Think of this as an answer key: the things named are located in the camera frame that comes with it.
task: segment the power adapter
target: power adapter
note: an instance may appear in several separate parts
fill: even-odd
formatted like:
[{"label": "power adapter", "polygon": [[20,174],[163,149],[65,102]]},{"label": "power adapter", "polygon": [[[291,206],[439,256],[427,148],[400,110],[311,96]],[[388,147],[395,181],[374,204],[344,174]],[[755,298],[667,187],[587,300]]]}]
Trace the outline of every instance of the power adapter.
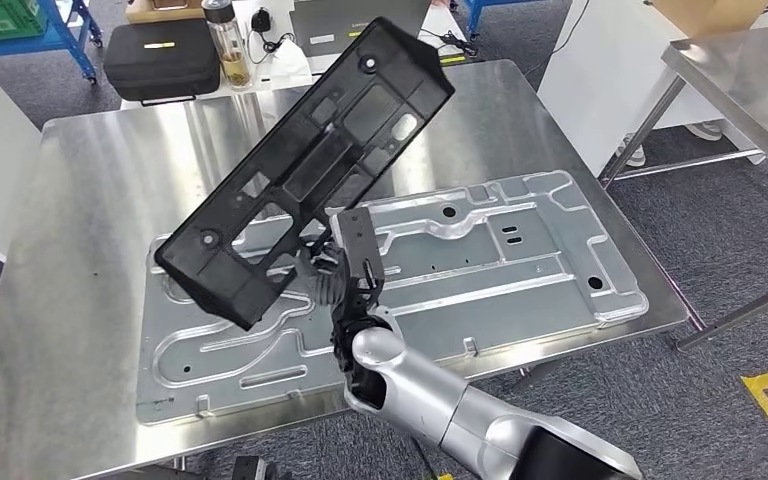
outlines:
[{"label": "power adapter", "polygon": [[252,15],[252,31],[257,33],[268,32],[272,29],[272,17],[269,12],[261,7]]}]

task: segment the robotic arm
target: robotic arm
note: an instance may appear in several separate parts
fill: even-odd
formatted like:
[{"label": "robotic arm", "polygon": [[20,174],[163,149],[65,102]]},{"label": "robotic arm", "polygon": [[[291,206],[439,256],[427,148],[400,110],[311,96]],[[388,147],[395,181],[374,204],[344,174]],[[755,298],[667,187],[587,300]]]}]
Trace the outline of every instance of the robotic arm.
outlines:
[{"label": "robotic arm", "polygon": [[365,208],[332,217],[344,286],[332,311],[345,399],[443,449],[483,479],[640,479],[627,453],[558,417],[519,409],[469,386],[407,346],[378,305],[384,267]]}]

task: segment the black cable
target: black cable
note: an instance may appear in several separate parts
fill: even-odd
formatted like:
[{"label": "black cable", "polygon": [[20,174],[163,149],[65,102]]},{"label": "black cable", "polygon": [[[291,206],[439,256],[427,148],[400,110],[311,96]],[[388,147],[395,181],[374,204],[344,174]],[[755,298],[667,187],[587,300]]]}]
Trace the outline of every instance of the black cable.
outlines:
[{"label": "black cable", "polygon": [[434,35],[435,37],[440,39],[441,42],[443,42],[443,45],[437,47],[437,50],[440,50],[446,45],[451,45],[453,47],[459,48],[462,52],[464,52],[466,55],[470,57],[475,57],[478,55],[478,48],[476,48],[472,42],[461,40],[460,38],[456,37],[454,32],[452,32],[451,30],[449,30],[445,35],[437,35],[436,33],[428,31],[424,28],[421,30],[429,35]]},{"label": "black cable", "polygon": [[413,444],[414,448],[416,448],[416,452],[419,453],[419,458],[422,459],[422,463],[425,465],[425,469],[428,470],[428,475],[430,475],[432,479],[437,480],[437,472],[434,471],[434,467],[431,466],[431,462],[429,462],[428,457],[425,456],[425,452],[422,450],[422,446],[420,446],[419,442],[417,442],[413,437],[411,437],[411,443]]},{"label": "black cable", "polygon": [[552,50],[552,53],[547,55],[546,58],[544,58],[543,60],[540,60],[538,63],[536,63],[536,64],[532,65],[531,67],[529,67],[529,69],[526,70],[525,73],[523,73],[523,76],[528,75],[529,73],[537,70],[538,68],[540,68],[544,64],[548,63],[549,60],[552,59],[552,55],[560,52],[561,50],[563,50],[564,47],[567,46],[567,44],[569,43],[570,39],[572,38],[572,34],[575,33],[576,27],[578,27],[578,24],[581,23],[581,19],[584,18],[584,12],[587,11],[587,7],[589,7],[589,6],[590,6],[590,0],[587,0],[587,3],[584,4],[584,8],[581,9],[581,13],[578,15],[578,19],[572,25],[572,28],[570,29],[570,33],[569,33],[569,35],[567,35],[567,39],[564,40],[564,43],[562,43],[561,46],[556,48],[555,50]]},{"label": "black cable", "polygon": [[[261,57],[260,60],[255,60],[254,55],[251,54],[251,34],[257,33],[260,35],[260,40],[263,43],[263,51],[266,52],[263,54],[263,57]],[[255,65],[260,65],[263,63],[264,60],[266,60],[266,57],[269,55],[272,55],[273,53],[277,52],[278,49],[281,47],[281,44],[284,43],[284,40],[289,40],[291,42],[296,41],[296,36],[292,33],[285,33],[284,35],[281,35],[281,38],[278,39],[277,42],[270,42],[266,39],[266,37],[263,36],[263,32],[255,32],[254,30],[249,31],[248,38],[246,38],[246,50],[249,52],[249,58],[251,59],[252,63]]]},{"label": "black cable", "polygon": [[275,53],[278,51],[278,48],[281,47],[281,44],[284,43],[284,40],[289,40],[291,42],[296,41],[296,36],[290,32],[281,35],[281,38],[279,38],[277,42],[270,42],[267,40],[266,37],[263,36],[263,32],[257,33],[260,34],[260,40],[263,42],[263,51],[266,53]]}]

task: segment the stamped metal panel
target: stamped metal panel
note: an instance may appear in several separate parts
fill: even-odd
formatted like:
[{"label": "stamped metal panel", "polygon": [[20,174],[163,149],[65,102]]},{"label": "stamped metal panel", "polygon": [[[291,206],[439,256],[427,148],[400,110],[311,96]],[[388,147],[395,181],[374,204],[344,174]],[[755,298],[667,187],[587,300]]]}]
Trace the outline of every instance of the stamped metal panel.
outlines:
[{"label": "stamped metal panel", "polygon": [[[387,275],[381,304],[408,344],[442,364],[535,338],[590,332],[648,309],[566,172],[367,206]],[[252,224],[235,248],[256,259],[290,222],[274,217]],[[322,227],[309,228],[306,233],[315,234]],[[271,273],[280,275],[285,265]],[[340,387],[328,308],[313,305],[297,285],[244,332],[203,313],[151,262],[147,274],[141,421],[217,415]]]}]

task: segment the cardboard box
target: cardboard box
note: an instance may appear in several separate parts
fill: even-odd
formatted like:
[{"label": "cardboard box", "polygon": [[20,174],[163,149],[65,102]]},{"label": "cardboard box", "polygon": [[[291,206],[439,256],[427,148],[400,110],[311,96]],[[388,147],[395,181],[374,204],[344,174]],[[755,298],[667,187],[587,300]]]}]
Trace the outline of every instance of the cardboard box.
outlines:
[{"label": "cardboard box", "polygon": [[654,0],[655,8],[688,37],[747,30],[768,0]]}]

